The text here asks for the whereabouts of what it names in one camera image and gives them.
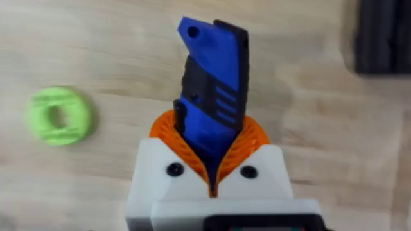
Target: wooden table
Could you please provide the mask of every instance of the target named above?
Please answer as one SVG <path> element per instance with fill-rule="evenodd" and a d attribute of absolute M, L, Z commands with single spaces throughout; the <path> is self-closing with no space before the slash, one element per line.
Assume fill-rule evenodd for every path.
<path fill-rule="evenodd" d="M 411 81 L 347 70 L 351 0 L 0 0 L 0 230 L 126 230 L 139 140 L 179 96 L 183 15 L 250 33 L 248 115 L 284 151 L 297 197 L 335 230 L 405 230 Z M 68 85 L 98 107 L 95 134 L 50 147 L 24 110 Z"/>

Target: black plastic piece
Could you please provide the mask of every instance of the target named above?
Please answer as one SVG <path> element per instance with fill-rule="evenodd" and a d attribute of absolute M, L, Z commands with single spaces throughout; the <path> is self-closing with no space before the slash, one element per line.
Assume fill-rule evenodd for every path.
<path fill-rule="evenodd" d="M 229 231 L 232 228 L 304 228 L 304 231 L 328 231 L 318 214 L 215 215 L 204 220 L 204 231 Z"/>
<path fill-rule="evenodd" d="M 180 133 L 180 135 L 182 135 L 184 133 L 184 130 L 186 129 L 184 118 L 186 118 L 187 116 L 187 108 L 178 99 L 176 99 L 173 102 L 173 107 L 174 107 L 174 121 L 175 121 L 174 128 L 176 129 L 176 131 Z"/>
<path fill-rule="evenodd" d="M 228 22 L 221 21 L 219 19 L 214 20 L 214 25 L 221 29 L 225 29 L 233 33 L 237 40 L 238 48 L 238 70 L 240 85 L 240 116 L 244 118 L 245 105 L 247 103 L 247 93 L 249 91 L 249 72 L 250 72 L 250 51 L 249 51 L 249 33 L 241 27 L 229 24 Z"/>
<path fill-rule="evenodd" d="M 411 1 L 361 0 L 355 40 L 360 74 L 411 73 Z"/>
<path fill-rule="evenodd" d="M 172 163 L 167 167 L 167 175 L 178 177 L 184 173 L 184 166 L 180 163 Z"/>
<path fill-rule="evenodd" d="M 227 94 L 235 98 L 236 103 L 227 99 L 225 96 L 218 94 L 216 91 L 217 88 L 223 89 Z M 243 103 L 241 99 L 244 96 L 203 70 L 203 68 L 201 68 L 190 56 L 187 57 L 186 72 L 182 77 L 182 95 L 186 99 L 189 99 L 194 106 L 201 109 L 201 111 L 219 123 L 237 131 L 242 129 L 245 103 Z M 221 107 L 217 104 L 217 99 L 224 102 L 226 105 L 235 108 L 237 113 Z M 218 116 L 217 111 L 224 112 L 224 114 L 233 118 L 235 122 L 230 123 L 224 120 Z M 178 115 L 178 118 L 176 119 L 180 121 L 182 120 L 182 116 Z"/>

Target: blue 3d printed part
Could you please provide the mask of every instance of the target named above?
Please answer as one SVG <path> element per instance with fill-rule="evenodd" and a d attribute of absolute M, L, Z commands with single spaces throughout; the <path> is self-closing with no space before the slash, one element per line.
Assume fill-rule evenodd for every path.
<path fill-rule="evenodd" d="M 184 17 L 178 28 L 189 55 L 176 129 L 205 164 L 211 182 L 241 132 L 249 82 L 249 40 L 244 29 Z"/>

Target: green 3d printed ring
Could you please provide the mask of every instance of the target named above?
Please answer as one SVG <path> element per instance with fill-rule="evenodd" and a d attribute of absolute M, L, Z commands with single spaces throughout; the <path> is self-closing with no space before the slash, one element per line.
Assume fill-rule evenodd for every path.
<path fill-rule="evenodd" d="M 56 124 L 53 114 L 64 114 L 64 124 Z M 91 127 L 91 110 L 83 98 L 65 87 L 38 91 L 30 100 L 28 124 L 32 132 L 52 146 L 72 144 L 83 139 Z"/>

